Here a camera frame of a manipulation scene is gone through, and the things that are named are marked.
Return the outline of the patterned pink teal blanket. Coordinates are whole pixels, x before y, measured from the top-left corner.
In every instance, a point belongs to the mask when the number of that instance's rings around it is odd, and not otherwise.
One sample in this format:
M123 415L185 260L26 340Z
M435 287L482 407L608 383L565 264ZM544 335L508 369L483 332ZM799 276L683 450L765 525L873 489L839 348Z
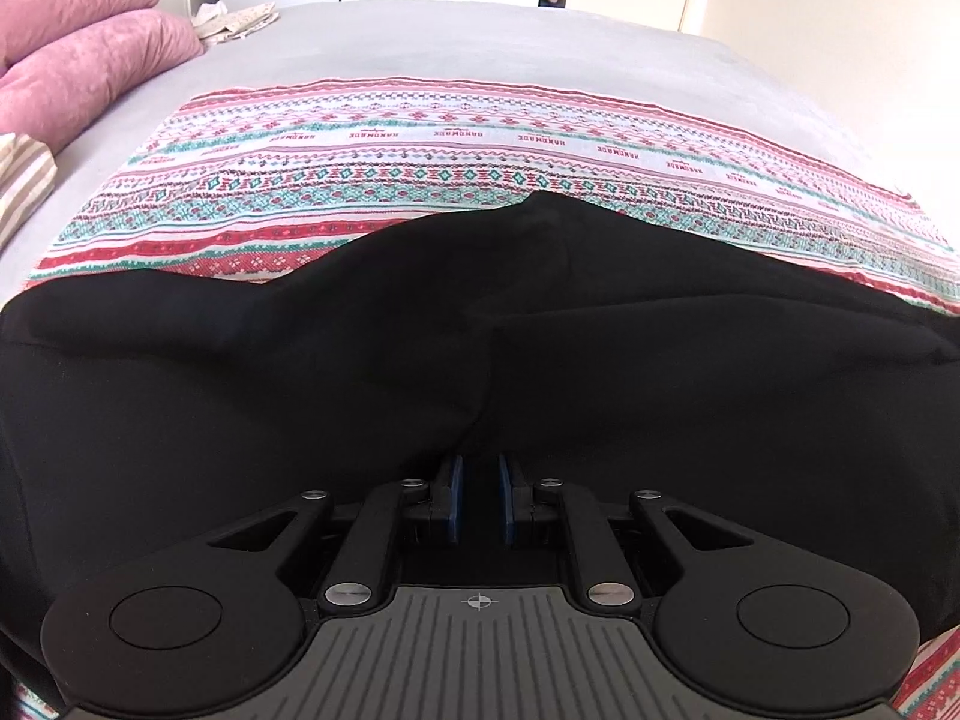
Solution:
M940 314L958 254L913 199L654 104L467 80L224 89L62 161L73 213L18 278L155 268L265 283L391 224L556 190Z

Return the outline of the black pants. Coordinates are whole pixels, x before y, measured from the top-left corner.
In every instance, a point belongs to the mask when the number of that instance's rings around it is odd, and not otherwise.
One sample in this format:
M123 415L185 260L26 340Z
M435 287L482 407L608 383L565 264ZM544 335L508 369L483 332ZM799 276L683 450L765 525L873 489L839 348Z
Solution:
M153 270L2 314L2 667L73 583L456 455L654 488L958 621L958 323L553 193L263 284Z

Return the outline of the crumpled beige cloth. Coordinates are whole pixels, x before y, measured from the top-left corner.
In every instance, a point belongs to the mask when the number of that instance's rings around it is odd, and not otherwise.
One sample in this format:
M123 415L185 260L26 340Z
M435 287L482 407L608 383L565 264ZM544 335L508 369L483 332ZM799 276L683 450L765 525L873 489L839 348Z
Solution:
M206 47L232 43L252 36L280 18L274 4L260 4L231 11L223 0L203 4L192 18L197 37Z

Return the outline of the grey bed sheet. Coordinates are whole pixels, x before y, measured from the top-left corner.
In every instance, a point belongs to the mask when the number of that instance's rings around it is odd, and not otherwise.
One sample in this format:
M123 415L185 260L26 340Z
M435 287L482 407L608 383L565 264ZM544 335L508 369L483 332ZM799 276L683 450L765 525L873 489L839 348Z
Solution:
M755 133L907 195L958 254L955 236L935 221L931 199L916 182L894 184L857 167L850 160L853 127L724 44L550 8L370 0L287 8L267 29L205 49L112 103L55 156L52 192L2 250L3 294L25 291L18 278L73 213L73 203L55 198L62 161L88 149L91 133L109 112L121 117L121 137L132 140L204 94L374 78L566 89L654 104Z

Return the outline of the beige striped cloth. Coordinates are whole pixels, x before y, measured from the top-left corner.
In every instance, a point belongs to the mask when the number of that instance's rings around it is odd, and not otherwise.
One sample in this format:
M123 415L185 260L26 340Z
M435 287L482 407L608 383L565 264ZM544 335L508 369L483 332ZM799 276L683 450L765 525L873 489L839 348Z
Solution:
M57 164L52 151L29 135L0 137L0 249L29 221L52 192Z

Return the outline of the pink pillow near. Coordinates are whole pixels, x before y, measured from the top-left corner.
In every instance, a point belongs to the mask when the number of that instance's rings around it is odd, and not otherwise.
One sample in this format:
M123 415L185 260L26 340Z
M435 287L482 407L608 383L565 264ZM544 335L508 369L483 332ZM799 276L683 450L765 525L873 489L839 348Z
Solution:
M202 54L182 16L111 16L35 50L3 75L2 130L60 153L125 93Z

